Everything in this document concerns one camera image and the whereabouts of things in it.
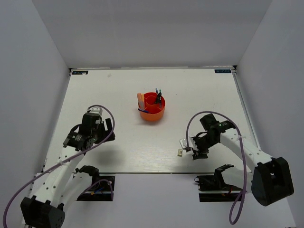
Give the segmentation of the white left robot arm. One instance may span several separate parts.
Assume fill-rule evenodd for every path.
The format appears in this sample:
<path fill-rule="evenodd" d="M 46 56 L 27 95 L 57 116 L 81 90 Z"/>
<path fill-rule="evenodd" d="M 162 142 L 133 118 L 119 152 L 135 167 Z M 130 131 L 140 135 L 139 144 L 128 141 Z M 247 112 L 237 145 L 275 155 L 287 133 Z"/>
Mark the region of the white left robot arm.
<path fill-rule="evenodd" d="M 81 124 L 73 127 L 63 142 L 56 168 L 31 197 L 25 197 L 21 211 L 25 224 L 32 228 L 60 228 L 71 204 L 84 192 L 100 185 L 99 170 L 90 165 L 78 168 L 87 151 L 115 140 L 110 118 L 86 112 Z"/>

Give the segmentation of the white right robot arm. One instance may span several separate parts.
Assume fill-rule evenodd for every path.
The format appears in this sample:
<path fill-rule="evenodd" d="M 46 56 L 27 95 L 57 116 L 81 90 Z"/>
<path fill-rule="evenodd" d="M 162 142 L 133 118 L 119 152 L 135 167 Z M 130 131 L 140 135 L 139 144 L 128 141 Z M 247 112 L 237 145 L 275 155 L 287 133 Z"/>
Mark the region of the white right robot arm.
<path fill-rule="evenodd" d="M 206 159 L 209 149 L 222 144 L 246 163 L 247 171 L 232 164 L 224 164 L 214 170 L 213 175 L 200 175 L 196 183 L 202 192 L 234 190 L 252 193 L 257 202 L 268 206 L 294 193 L 294 186 L 287 160 L 274 158 L 263 152 L 244 136 L 229 120 L 219 122 L 213 114 L 200 119 L 203 133 L 191 137 L 193 159 Z"/>

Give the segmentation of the beige barcode eraser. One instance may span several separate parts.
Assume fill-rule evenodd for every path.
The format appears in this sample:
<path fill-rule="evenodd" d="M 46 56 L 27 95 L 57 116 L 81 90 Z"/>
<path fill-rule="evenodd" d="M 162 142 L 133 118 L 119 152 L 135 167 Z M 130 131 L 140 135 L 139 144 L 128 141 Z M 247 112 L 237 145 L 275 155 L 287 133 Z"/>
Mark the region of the beige barcode eraser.
<path fill-rule="evenodd" d="M 183 156 L 183 149 L 178 149 L 177 156 L 178 157 L 182 157 Z"/>

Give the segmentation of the black handled scissors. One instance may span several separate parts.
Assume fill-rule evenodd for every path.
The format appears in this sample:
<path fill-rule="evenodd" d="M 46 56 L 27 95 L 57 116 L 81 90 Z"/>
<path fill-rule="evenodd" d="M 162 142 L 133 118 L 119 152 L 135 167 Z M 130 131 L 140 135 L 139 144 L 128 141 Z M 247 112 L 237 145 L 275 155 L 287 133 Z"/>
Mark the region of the black handled scissors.
<path fill-rule="evenodd" d="M 156 96 L 154 103 L 155 103 L 156 105 L 158 105 L 158 107 L 159 107 L 160 109 L 162 108 L 162 101 L 160 100 L 159 95 Z"/>

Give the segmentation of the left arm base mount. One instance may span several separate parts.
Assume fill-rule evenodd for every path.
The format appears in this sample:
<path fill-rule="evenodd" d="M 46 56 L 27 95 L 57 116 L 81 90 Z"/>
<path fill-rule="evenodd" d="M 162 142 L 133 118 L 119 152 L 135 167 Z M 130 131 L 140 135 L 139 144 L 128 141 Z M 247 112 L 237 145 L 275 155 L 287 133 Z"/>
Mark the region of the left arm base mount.
<path fill-rule="evenodd" d="M 82 193 L 77 201 L 113 201 L 114 199 L 114 184 L 115 176 L 113 175 L 100 175 L 99 179 L 92 181 L 92 183 L 100 182 L 93 185 L 85 193 Z"/>

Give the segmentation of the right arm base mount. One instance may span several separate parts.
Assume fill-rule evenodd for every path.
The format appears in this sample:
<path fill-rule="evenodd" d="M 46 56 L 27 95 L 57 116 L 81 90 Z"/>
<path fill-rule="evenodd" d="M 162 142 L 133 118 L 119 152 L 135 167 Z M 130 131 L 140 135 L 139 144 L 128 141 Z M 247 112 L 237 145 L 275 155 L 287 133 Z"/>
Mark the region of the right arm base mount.
<path fill-rule="evenodd" d="M 244 187 L 244 172 L 231 164 L 215 169 L 212 175 L 194 178 L 200 202 L 233 202 Z"/>

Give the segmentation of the orange cap highlighter marker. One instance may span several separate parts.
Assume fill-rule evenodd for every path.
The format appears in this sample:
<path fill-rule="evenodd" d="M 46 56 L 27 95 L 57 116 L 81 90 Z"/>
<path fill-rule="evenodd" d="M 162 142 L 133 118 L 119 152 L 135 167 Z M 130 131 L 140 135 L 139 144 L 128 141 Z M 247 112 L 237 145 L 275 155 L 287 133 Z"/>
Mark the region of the orange cap highlighter marker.
<path fill-rule="evenodd" d="M 144 110 L 144 109 L 145 109 L 144 94 L 142 94 L 142 93 L 137 93 L 137 99 L 138 99 L 139 108 L 140 108 L 141 110 Z"/>

